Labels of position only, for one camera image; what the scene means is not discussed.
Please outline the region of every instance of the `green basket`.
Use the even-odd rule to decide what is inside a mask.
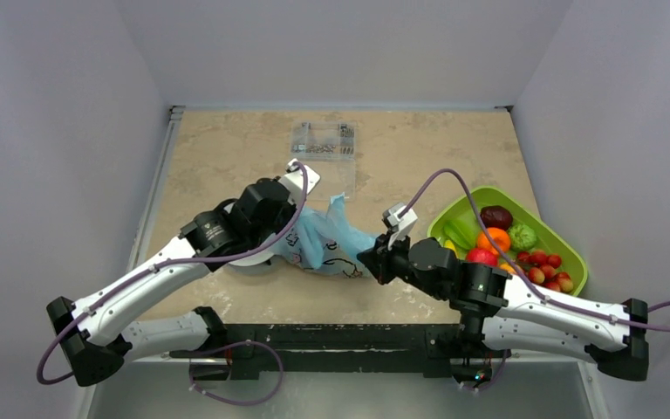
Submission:
[[[543,249],[547,253],[558,254],[563,264],[560,271],[569,272],[571,281],[574,283],[574,290],[571,295],[577,296],[585,287],[587,282],[587,265],[585,261],[574,251],[569,244],[567,244],[558,234],[550,229],[546,223],[540,218],[531,214],[522,205],[510,198],[501,189],[491,186],[481,186],[471,191],[479,210],[489,205],[502,205],[506,208],[514,220],[526,224],[533,229],[538,235],[538,243],[533,249]],[[427,229],[427,235],[436,238],[441,245],[443,245],[447,238],[443,233],[443,226],[447,220],[458,219],[462,224],[471,231],[468,231],[472,237],[479,235],[479,223],[476,221],[474,211],[471,210],[471,205],[468,203],[468,198],[463,198],[450,204],[448,208],[444,209],[437,218],[433,220],[430,227]],[[459,257],[465,258],[466,252],[459,249]],[[514,251],[508,252],[510,256],[515,257]]]

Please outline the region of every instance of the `clear plastic container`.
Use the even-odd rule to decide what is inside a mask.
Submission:
[[[356,125],[352,122],[298,121],[291,129],[291,156],[313,168],[320,176],[309,194],[316,201],[356,192]]]

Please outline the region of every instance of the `blue plastic bag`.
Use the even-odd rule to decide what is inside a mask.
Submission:
[[[376,235],[352,227],[345,219],[345,196],[330,198],[326,213],[306,208],[283,240],[270,247],[274,254],[307,271],[348,278],[368,275],[357,255],[371,249]]]

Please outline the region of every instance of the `gray wall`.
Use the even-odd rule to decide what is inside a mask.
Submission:
[[[591,268],[585,295],[670,299],[670,2],[574,2],[514,121],[544,219]],[[649,380],[604,380],[613,417],[670,418],[670,333],[647,336]]]
[[[72,414],[44,306],[122,273],[165,112],[110,0],[0,1],[0,417]]]
[[[571,0],[117,0],[163,97],[207,106],[515,103]]]

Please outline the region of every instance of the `beige table surface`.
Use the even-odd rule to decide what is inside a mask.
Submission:
[[[290,159],[295,120],[358,124],[356,196],[346,204],[355,227],[379,234],[381,213],[408,202],[428,176],[450,167],[471,188],[495,185],[537,213],[525,163],[506,112],[185,112],[149,251],[157,252],[197,213],[215,207],[261,177],[281,175]],[[439,177],[415,206],[412,238],[463,196],[450,175]],[[308,203],[316,210],[326,202]],[[212,306],[228,323],[446,323],[459,314],[395,279],[325,277],[286,263],[262,276],[224,268],[181,288],[143,319]]]

